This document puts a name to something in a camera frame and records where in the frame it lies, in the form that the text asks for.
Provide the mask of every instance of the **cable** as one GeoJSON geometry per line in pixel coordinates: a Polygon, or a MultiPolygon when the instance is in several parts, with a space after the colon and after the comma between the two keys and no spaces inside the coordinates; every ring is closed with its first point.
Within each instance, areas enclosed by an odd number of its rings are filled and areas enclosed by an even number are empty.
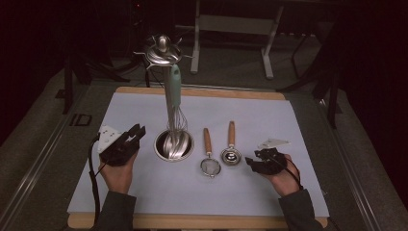
{"type": "Polygon", "coordinates": [[[90,146],[88,149],[88,163],[89,163],[89,177],[90,181],[92,183],[92,193],[93,193],[93,200],[95,201],[95,218],[93,220],[93,224],[96,224],[96,222],[99,219],[99,214],[101,211],[101,203],[99,200],[99,191],[98,191],[98,183],[96,181],[96,175],[95,172],[93,171],[93,163],[92,163],[92,148],[93,145],[99,141],[100,133],[96,137],[92,139],[90,142],[90,146]]]}

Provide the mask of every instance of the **hand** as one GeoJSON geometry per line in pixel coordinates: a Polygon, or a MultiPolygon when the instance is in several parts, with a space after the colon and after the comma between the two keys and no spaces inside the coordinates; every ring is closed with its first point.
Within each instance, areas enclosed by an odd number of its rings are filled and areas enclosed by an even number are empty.
{"type": "Polygon", "coordinates": [[[138,156],[137,151],[124,166],[111,167],[100,162],[99,169],[108,189],[112,192],[127,194],[132,184],[133,163],[138,156]]]}
{"type": "MultiPolygon", "coordinates": [[[[285,154],[285,157],[292,160],[291,156],[288,154],[285,154]]],[[[299,172],[297,168],[291,161],[287,160],[287,163],[288,170],[291,171],[297,177],[297,179],[299,179],[299,172]]],[[[285,196],[299,191],[299,185],[286,170],[282,170],[275,175],[261,175],[268,179],[280,196],[285,196]]]]}

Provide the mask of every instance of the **mint green handle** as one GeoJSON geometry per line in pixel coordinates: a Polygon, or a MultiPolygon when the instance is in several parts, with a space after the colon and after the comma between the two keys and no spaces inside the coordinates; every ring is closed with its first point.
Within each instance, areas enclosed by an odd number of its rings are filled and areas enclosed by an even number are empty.
{"type": "Polygon", "coordinates": [[[170,92],[173,107],[179,107],[181,103],[181,73],[180,68],[175,64],[170,72],[170,92]]]}

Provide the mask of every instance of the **sleeve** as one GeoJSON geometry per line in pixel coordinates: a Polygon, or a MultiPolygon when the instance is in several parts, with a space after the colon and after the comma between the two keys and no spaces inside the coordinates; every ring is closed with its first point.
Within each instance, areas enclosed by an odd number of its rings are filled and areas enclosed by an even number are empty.
{"type": "Polygon", "coordinates": [[[136,198],[119,192],[108,192],[99,219],[91,231],[131,231],[136,198]]]}
{"type": "Polygon", "coordinates": [[[279,204],[291,231],[323,230],[315,220],[315,211],[307,190],[301,190],[279,198],[279,204]]]}

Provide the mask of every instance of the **white paper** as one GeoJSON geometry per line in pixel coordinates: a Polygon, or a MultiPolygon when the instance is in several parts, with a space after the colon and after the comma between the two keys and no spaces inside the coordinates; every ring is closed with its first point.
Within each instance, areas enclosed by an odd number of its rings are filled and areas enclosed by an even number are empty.
{"type": "MultiPolygon", "coordinates": [[[[153,148],[156,137],[166,129],[165,97],[131,93],[113,96],[102,125],[122,132],[137,123],[146,127],[129,191],[138,198],[135,213],[282,216],[279,195],[265,178],[252,172],[244,160],[244,157],[255,160],[254,150],[259,143],[276,138],[291,142],[278,150],[291,154],[301,172],[301,183],[312,197],[316,216],[329,216],[289,101],[182,96],[180,108],[194,138],[194,149],[187,159],[171,163],[160,159],[153,148]],[[234,120],[236,126],[235,147],[242,153],[242,161],[233,167],[220,159],[221,151],[228,146],[230,120],[234,120]],[[213,158],[221,164],[220,174],[213,179],[200,169],[201,161],[206,158],[205,127],[210,131],[213,158]]],[[[93,164],[99,165],[96,147],[93,164]]],[[[69,213],[94,211],[88,172],[87,163],[69,205],[69,213]]],[[[97,178],[103,203],[107,187],[100,175],[97,178]]]]}

